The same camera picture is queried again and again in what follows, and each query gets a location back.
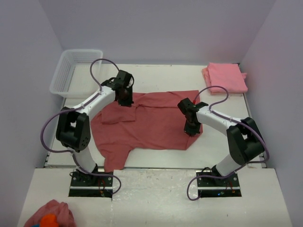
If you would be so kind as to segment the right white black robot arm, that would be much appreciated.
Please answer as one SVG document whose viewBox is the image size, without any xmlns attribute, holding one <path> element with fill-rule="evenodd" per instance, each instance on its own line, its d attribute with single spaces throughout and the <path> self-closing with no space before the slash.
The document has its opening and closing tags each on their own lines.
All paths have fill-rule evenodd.
<svg viewBox="0 0 303 227">
<path fill-rule="evenodd" d="M 216 179 L 230 176 L 265 151 L 265 143 L 252 118 L 231 118 L 210 110 L 204 102 L 194 104 L 189 98 L 181 100 L 178 108 L 186 118 L 184 132 L 187 135 L 199 134 L 201 125 L 205 124 L 227 137 L 229 154 L 212 167 Z"/>
</svg>

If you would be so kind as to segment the red polo t shirt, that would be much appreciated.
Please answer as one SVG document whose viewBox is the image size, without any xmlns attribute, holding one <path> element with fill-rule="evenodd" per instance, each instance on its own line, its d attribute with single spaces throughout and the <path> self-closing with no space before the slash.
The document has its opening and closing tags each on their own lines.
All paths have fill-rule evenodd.
<svg viewBox="0 0 303 227">
<path fill-rule="evenodd" d="M 184 132 L 185 116 L 177 107 L 198 90 L 134 93 L 131 107 L 107 105 L 91 120 L 94 142 L 104 157 L 106 172 L 121 170 L 131 150 L 187 150 L 199 137 Z"/>
</svg>

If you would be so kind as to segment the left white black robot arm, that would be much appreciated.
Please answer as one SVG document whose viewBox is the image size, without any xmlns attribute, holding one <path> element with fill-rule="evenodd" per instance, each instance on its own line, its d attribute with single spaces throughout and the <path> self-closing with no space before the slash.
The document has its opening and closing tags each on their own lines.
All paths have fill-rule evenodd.
<svg viewBox="0 0 303 227">
<path fill-rule="evenodd" d="M 116 77 L 105 80 L 99 90 L 73 108 L 65 107 L 59 114 L 56 139 L 72 153 L 77 168 L 96 175 L 97 164 L 91 156 L 91 120 L 106 106 L 117 101 L 120 106 L 130 107 L 133 102 L 134 77 L 119 70 Z"/>
</svg>

